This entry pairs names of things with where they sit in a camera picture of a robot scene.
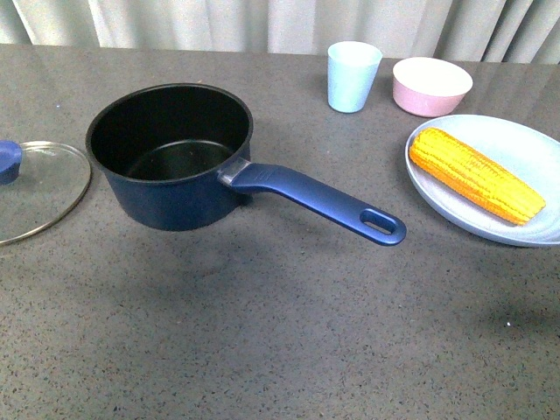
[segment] bowl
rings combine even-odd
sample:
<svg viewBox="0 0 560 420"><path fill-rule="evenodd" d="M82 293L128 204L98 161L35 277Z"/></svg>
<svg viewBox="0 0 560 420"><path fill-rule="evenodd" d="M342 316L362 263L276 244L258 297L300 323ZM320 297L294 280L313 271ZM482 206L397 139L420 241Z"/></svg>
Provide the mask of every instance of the bowl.
<svg viewBox="0 0 560 420"><path fill-rule="evenodd" d="M442 59L412 57L393 67L393 99L415 116L451 113L473 87L473 78Z"/></svg>

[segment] curtain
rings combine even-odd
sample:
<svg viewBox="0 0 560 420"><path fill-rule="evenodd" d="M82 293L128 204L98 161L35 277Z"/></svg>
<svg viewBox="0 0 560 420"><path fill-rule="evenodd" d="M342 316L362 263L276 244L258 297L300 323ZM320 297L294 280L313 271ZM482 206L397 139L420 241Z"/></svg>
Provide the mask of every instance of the curtain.
<svg viewBox="0 0 560 420"><path fill-rule="evenodd" d="M0 43L560 62L559 0L0 0Z"/></svg>

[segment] yellow corn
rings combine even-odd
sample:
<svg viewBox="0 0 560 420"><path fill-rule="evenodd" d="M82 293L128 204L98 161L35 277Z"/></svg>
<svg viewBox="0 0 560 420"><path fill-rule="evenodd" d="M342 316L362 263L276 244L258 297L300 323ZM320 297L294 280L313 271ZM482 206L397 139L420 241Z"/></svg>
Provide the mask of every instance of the yellow corn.
<svg viewBox="0 0 560 420"><path fill-rule="evenodd" d="M538 192L503 166L441 129L423 129L409 156L455 192L516 225L524 225L546 205Z"/></svg>

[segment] plate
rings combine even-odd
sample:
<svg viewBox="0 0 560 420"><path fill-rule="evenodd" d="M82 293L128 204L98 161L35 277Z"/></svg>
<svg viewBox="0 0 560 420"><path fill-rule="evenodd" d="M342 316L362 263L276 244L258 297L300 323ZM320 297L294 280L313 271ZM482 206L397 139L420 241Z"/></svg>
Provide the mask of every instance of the plate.
<svg viewBox="0 0 560 420"><path fill-rule="evenodd" d="M499 163L538 191L546 207L516 226L454 192L409 158L417 134L428 127L447 131ZM483 115L448 115L425 122L406 143L407 170L420 195L448 221L491 241L521 247L560 245L560 143L534 129Z"/></svg>

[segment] gray speckled countertop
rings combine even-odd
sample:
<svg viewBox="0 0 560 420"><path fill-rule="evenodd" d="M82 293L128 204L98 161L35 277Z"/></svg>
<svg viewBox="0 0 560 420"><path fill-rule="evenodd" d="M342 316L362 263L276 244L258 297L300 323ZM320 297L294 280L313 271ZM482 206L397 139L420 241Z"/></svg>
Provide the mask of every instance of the gray speckled countertop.
<svg viewBox="0 0 560 420"><path fill-rule="evenodd" d="M1 138L84 151L113 100L203 81L252 110L253 160L409 229L379 247L261 194L162 232L95 170L65 219L0 248L1 419L560 416L560 248L481 239L423 201L403 146L427 119L393 103L394 60L355 115L327 106L325 57L2 45L0 62ZM558 66L462 66L474 89L455 113L560 138Z"/></svg>

